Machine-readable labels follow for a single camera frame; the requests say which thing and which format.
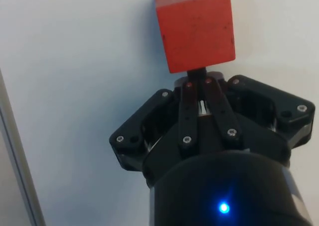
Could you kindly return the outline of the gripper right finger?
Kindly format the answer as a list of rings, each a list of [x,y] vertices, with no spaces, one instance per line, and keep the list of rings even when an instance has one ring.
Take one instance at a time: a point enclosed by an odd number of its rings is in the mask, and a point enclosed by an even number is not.
[[[220,151],[248,151],[289,166],[292,149],[312,136],[315,105],[243,75],[201,80]]]

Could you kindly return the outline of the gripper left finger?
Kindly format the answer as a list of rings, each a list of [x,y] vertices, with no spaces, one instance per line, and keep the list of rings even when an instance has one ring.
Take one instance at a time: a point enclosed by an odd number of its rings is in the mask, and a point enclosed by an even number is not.
[[[163,166],[173,151],[194,151],[198,142],[199,71],[188,71],[173,90],[160,89],[111,136],[110,145],[127,171]]]

